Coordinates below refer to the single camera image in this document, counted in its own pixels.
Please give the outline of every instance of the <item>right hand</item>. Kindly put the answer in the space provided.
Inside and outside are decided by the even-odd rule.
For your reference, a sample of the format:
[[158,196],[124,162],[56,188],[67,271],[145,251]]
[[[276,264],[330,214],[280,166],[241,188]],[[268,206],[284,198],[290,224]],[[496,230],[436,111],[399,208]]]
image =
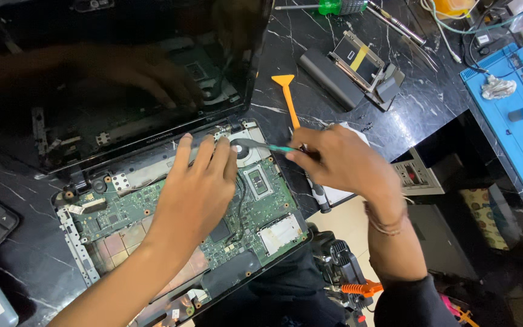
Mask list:
[[351,130],[336,124],[329,130],[300,128],[294,131],[292,148],[307,144],[320,153],[320,161],[301,151],[286,158],[296,162],[321,185],[353,192],[369,202],[384,203],[401,198],[401,183],[393,168]]
[[166,56],[165,50],[154,45],[78,44],[70,46],[67,60],[86,77],[140,87],[169,109],[176,108],[177,104],[201,107],[201,89],[183,68]]

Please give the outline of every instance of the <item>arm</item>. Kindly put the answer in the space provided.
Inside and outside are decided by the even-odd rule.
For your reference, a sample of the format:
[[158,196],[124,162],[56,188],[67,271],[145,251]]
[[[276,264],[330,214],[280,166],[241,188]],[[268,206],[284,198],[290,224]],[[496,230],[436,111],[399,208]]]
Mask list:
[[203,104],[203,95],[189,74],[165,59],[166,53],[152,46],[74,44],[35,49],[16,55],[0,55],[0,89],[21,87],[26,78],[63,69],[80,77],[140,87],[172,109],[170,95],[185,105]]
[[62,310],[49,326],[124,326],[177,275],[215,228],[235,193],[237,153],[207,136],[189,169],[186,134],[161,191],[150,230],[125,262]]
[[400,229],[394,236],[368,227],[371,264],[386,287],[398,280],[419,280],[427,275],[417,235],[406,218],[406,203],[400,179],[392,167],[356,133],[335,125],[327,131],[299,129],[292,146],[307,144],[320,153],[321,161],[293,151],[287,158],[308,172],[318,184],[350,191],[365,197],[380,225]]

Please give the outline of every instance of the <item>bracelet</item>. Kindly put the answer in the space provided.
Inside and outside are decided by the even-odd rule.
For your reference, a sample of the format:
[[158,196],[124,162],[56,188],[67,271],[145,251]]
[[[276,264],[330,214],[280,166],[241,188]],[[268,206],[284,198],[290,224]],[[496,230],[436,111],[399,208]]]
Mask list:
[[390,224],[381,223],[377,214],[370,207],[370,204],[367,201],[364,202],[364,212],[367,214],[368,223],[370,223],[374,229],[379,231],[379,233],[388,236],[395,236],[400,234],[403,230],[403,221],[409,216],[407,213],[407,208],[405,207],[405,209],[403,209],[403,213],[401,213],[401,217],[396,222]]

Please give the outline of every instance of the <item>black marble table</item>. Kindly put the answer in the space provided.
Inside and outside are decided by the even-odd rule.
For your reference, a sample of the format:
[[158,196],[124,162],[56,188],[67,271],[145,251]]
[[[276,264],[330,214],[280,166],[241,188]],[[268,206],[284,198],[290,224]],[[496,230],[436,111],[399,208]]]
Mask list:
[[[291,5],[294,1],[276,1],[276,5],[283,4]],[[390,161],[470,109],[490,143],[483,154],[486,166],[490,168],[498,161],[505,168],[494,169],[494,174],[501,176],[498,185],[514,201],[523,228],[523,186],[459,78],[458,73],[464,67],[447,53],[437,27],[418,2],[392,0],[383,5],[391,15],[427,39],[425,48],[439,64],[439,72],[414,57],[400,40],[400,34],[371,13],[325,17],[310,11],[274,11],[265,32],[265,50],[251,108],[245,116],[258,120],[269,142],[285,143],[290,137],[291,123],[281,87],[270,76],[294,74],[290,89],[302,126],[318,128],[332,122],[349,122],[360,130],[372,123],[373,128],[364,133],[371,146]],[[405,72],[402,92],[390,111],[381,112],[364,99],[356,110],[344,112],[296,65],[308,48],[317,48],[324,54],[333,50],[345,30],[353,31],[381,59],[395,63]],[[456,46],[459,37],[450,35],[450,38]],[[309,195],[301,170],[283,157],[277,160],[304,216],[309,217],[318,207]],[[23,217],[8,240],[0,245],[0,285],[24,326],[46,325],[85,290],[49,201],[60,187],[60,181],[35,180],[33,175],[0,165],[0,201]]]

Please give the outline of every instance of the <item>screwdriver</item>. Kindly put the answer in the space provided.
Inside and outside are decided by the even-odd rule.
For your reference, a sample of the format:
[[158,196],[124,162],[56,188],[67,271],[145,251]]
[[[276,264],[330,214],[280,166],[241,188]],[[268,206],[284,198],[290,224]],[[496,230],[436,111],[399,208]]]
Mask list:
[[278,6],[275,10],[283,11],[289,9],[317,9],[322,15],[333,13],[335,15],[349,15],[364,11],[368,6],[368,0],[320,0],[317,5]]

